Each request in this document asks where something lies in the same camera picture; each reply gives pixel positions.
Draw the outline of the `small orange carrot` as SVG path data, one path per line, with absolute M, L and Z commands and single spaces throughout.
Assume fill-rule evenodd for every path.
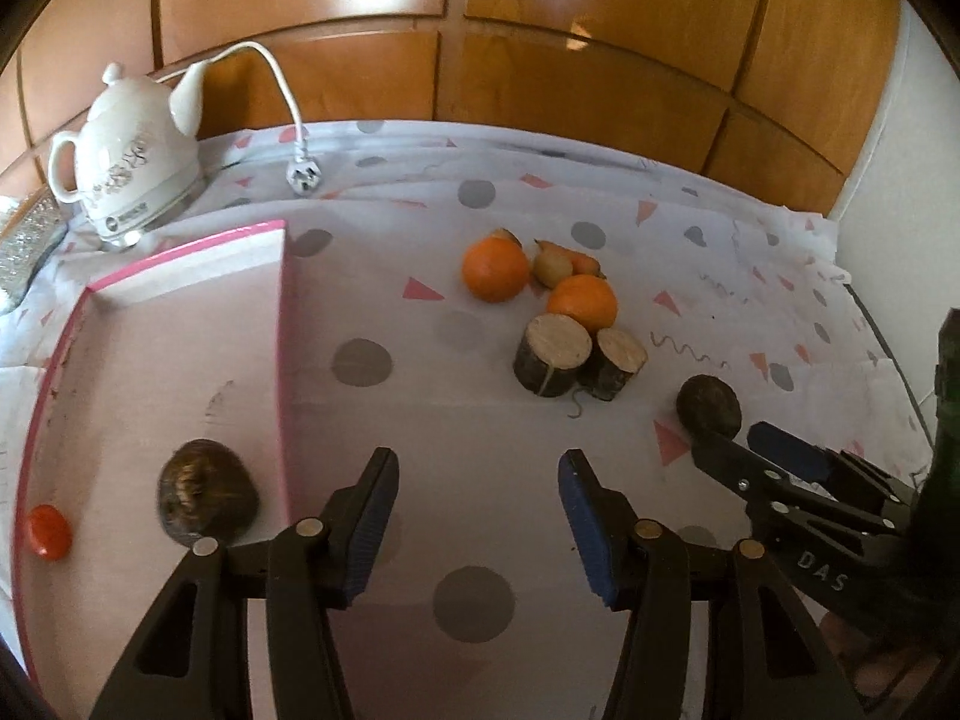
M 597 278 L 604 277 L 601 262 L 599 262 L 596 257 L 592 257 L 592 255 L 579 252 L 579 250 L 569 249 L 569 247 L 563 247 L 560 244 L 555 244 L 555 242 L 544 241 L 544 239 L 537 239 L 535 243 L 542 252 L 563 255 L 563 257 L 571 263 L 571 266 L 573 266 L 574 275 L 590 275 L 591 277 Z

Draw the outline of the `yellow-green small fruit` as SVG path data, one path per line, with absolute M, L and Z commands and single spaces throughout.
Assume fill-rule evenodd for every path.
M 558 284 L 574 275 L 573 263 L 568 257 L 553 247 L 540 247 L 535 254 L 532 276 L 545 288 L 555 289 Z

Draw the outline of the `pink-rimmed white tray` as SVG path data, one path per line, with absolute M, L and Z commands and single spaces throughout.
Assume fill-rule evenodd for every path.
M 285 221 L 266 221 L 124 266 L 70 312 L 29 423 L 11 546 L 21 653 L 59 717 L 88 717 L 185 553 L 156 512 L 161 468 L 182 444 L 206 437 L 239 455 L 260 497 L 247 539 L 290 523 L 288 286 Z M 29 547 L 41 504 L 70 523 L 60 561 Z

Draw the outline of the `wooden wall cabinet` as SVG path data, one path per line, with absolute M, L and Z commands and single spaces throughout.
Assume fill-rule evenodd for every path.
M 110 62 L 249 39 L 309 121 L 498 125 L 828 213 L 892 70 L 901 0 L 46 0 L 2 62 L 2 184 L 44 176 Z

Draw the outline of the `small wooden log piece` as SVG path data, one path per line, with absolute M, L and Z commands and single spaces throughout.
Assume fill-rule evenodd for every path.
M 602 328 L 579 371 L 581 385 L 597 400 L 612 401 L 647 363 L 646 348 L 630 332 Z

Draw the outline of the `glittery silver box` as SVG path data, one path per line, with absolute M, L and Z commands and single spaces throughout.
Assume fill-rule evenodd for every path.
M 67 232 L 60 205 L 46 184 L 29 195 L 2 199 L 0 310 L 9 314 L 25 299 L 37 271 Z

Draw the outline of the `orange fruit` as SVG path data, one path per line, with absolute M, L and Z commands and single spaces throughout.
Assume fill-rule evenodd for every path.
M 573 275 L 551 290 L 547 314 L 576 320 L 589 333 L 610 328 L 619 315 L 619 300 L 610 284 L 592 275 Z
M 523 292 L 529 282 L 530 266 L 517 242 L 488 236 L 466 250 L 460 276 L 474 298 L 498 304 Z

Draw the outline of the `dark avocado in tray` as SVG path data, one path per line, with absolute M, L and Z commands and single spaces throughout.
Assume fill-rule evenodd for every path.
M 163 532 L 176 543 L 233 543 L 252 527 L 260 497 L 241 459 L 212 439 L 182 444 L 164 464 L 156 488 Z

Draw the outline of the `orange fruit back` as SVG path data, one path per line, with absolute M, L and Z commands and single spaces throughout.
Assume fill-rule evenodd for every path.
M 517 242 L 488 236 L 466 250 L 460 276 L 474 298 L 498 304 L 523 292 L 529 282 L 530 266 Z

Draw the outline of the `orange fruit front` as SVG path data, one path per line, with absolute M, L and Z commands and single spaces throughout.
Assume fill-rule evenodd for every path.
M 547 314 L 576 320 L 589 333 L 610 328 L 619 315 L 619 300 L 610 284 L 592 275 L 573 275 L 551 290 Z

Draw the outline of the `dark avocado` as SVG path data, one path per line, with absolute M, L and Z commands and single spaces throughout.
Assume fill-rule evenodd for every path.
M 686 379 L 675 398 L 675 411 L 693 436 L 716 434 L 733 439 L 742 427 L 736 392 L 715 376 L 698 374 Z
M 163 532 L 176 543 L 233 543 L 252 527 L 260 497 L 241 459 L 212 439 L 182 444 L 164 464 L 156 488 Z

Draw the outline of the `patterned white tablecloth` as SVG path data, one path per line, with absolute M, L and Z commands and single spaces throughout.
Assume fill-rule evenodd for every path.
M 184 557 L 163 466 L 226 445 L 247 536 L 319 514 L 377 449 L 398 493 L 370 580 L 331 628 L 363 718 L 596 718 L 626 621 L 569 525 L 569 449 L 635 511 L 731 548 L 736 489 L 675 411 L 698 374 L 747 422 L 905 483 L 931 449 L 836 256 L 836 224 L 651 161 L 491 128 L 316 125 L 298 199 L 281 130 L 218 138 L 208 185 L 133 249 L 75 223 L 2 322 L 2 465 L 65 517 L 57 561 L 2 562 L 34 684 L 91 718 Z

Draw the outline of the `large wooden log piece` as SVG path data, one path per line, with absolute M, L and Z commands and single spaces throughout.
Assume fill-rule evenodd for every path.
M 540 314 L 524 328 L 512 372 L 531 394 L 556 398 L 569 392 L 592 353 L 592 338 L 576 320 Z

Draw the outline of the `small red tomato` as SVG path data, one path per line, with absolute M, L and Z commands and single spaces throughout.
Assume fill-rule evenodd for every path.
M 68 556 L 73 543 L 70 523 L 50 504 L 36 505 L 26 518 L 29 547 L 37 557 L 55 562 Z

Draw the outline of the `white ceramic electric kettle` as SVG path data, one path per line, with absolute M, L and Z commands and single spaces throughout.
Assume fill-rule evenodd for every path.
M 57 202 L 78 203 L 107 249 L 127 249 L 202 188 L 199 133 L 205 60 L 170 88 L 119 62 L 85 125 L 50 138 L 47 183 Z

